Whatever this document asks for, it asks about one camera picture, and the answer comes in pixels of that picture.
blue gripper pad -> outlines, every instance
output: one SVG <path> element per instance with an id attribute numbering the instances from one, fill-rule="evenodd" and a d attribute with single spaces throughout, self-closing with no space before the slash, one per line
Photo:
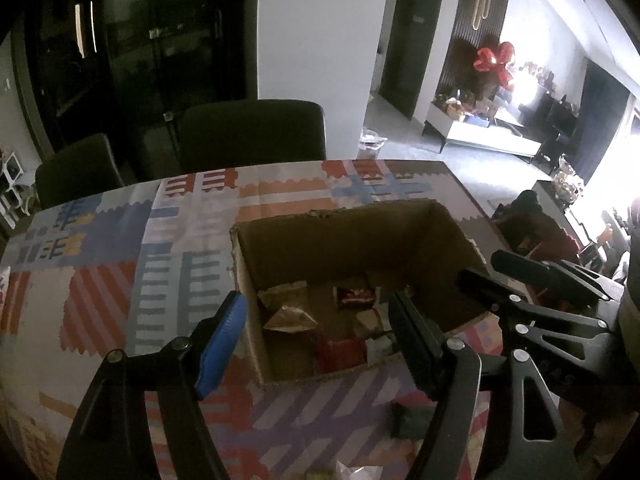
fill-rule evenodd
<path id="1" fill-rule="evenodd" d="M 244 328 L 246 313 L 246 298 L 237 293 L 200 355 L 200 371 L 195 384 L 200 400 L 204 400 L 220 384 Z"/>

dark door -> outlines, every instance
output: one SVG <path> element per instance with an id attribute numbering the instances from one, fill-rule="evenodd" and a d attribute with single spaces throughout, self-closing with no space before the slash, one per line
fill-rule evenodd
<path id="1" fill-rule="evenodd" d="M 379 94 L 406 117 L 414 114 L 442 0 L 396 0 Z"/>
<path id="2" fill-rule="evenodd" d="M 244 0 L 104 0 L 113 83 L 138 172 L 180 174 L 180 120 L 243 99 Z"/>

red snack packet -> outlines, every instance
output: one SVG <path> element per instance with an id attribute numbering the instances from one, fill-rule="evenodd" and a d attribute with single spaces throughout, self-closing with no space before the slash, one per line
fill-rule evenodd
<path id="1" fill-rule="evenodd" d="M 367 362 L 365 349 L 357 339 L 328 341 L 319 336 L 316 338 L 314 354 L 318 375 L 347 370 Z"/>
<path id="2" fill-rule="evenodd" d="M 338 310 L 344 308 L 372 308 L 380 295 L 380 288 L 342 288 L 334 286 L 334 301 Z"/>

white wall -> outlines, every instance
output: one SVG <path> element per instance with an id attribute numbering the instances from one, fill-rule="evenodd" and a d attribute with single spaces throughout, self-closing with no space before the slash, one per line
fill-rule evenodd
<path id="1" fill-rule="evenodd" d="M 586 70 L 584 49 L 546 0 L 509 0 L 500 41 L 510 41 L 516 66 L 532 61 L 552 70 L 556 98 L 580 105 Z"/>
<path id="2" fill-rule="evenodd" d="M 456 19 L 456 10 L 458 9 L 458 0 L 442 0 L 440 5 L 440 13 L 438 15 L 438 24 L 431 45 L 431 52 L 427 67 L 424 72 L 424 79 L 420 87 L 420 94 L 415 105 L 414 117 L 420 122 L 424 122 L 429 110 L 429 104 L 433 100 L 442 73 L 444 60 L 447 57 L 449 49 L 449 41 L 451 40 L 451 32 Z M 382 72 L 384 69 L 386 50 L 391 35 L 391 25 L 396 10 L 396 0 L 386 0 L 385 14 L 382 19 L 382 29 L 380 30 L 380 52 L 376 58 L 376 66 L 374 69 L 373 80 L 371 82 L 371 90 L 377 91 L 382 81 Z"/>
<path id="3" fill-rule="evenodd" d="M 451 33 L 453 25 L 456 21 L 456 11 L 458 10 L 459 0 L 442 0 L 440 5 L 440 13 L 438 15 L 438 25 L 431 44 L 431 53 L 427 62 L 427 69 L 424 71 L 424 79 L 420 87 L 420 94 L 415 105 L 414 117 L 421 123 L 427 120 L 427 112 L 429 104 L 433 101 L 436 94 L 436 88 L 442 74 L 444 60 L 447 57 L 449 43 L 451 41 Z"/>
<path id="4" fill-rule="evenodd" d="M 640 97 L 640 54 L 605 0 L 546 0 L 587 56 Z"/>
<path id="5" fill-rule="evenodd" d="M 324 108 L 328 158 L 355 157 L 385 0 L 258 0 L 258 97 Z"/>
<path id="6" fill-rule="evenodd" d="M 35 171 L 40 165 L 18 100 L 10 34 L 0 45 L 0 148 L 15 151 L 24 171 Z"/>

decorative item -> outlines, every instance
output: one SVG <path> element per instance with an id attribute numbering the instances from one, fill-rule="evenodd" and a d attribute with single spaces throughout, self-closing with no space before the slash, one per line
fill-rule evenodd
<path id="1" fill-rule="evenodd" d="M 474 13 L 471 19 L 471 26 L 474 30 L 480 28 L 482 20 L 486 20 L 489 17 L 491 11 L 491 0 L 476 0 L 476 6 L 474 7 Z"/>
<path id="2" fill-rule="evenodd" d="M 559 167 L 553 177 L 554 189 L 560 200 L 568 206 L 584 192 L 584 181 L 566 161 L 564 154 L 558 158 Z"/>
<path id="3" fill-rule="evenodd" d="M 513 77 L 506 65 L 513 62 L 514 56 L 515 48 L 508 41 L 500 44 L 496 54 L 490 48 L 483 47 L 478 50 L 478 59 L 474 62 L 474 68 L 481 73 L 494 73 L 500 85 L 513 92 Z"/>
<path id="4" fill-rule="evenodd" d="M 445 101 L 445 105 L 442 111 L 446 113 L 454 121 L 465 120 L 465 116 L 466 116 L 465 107 L 455 97 L 451 97 Z"/>

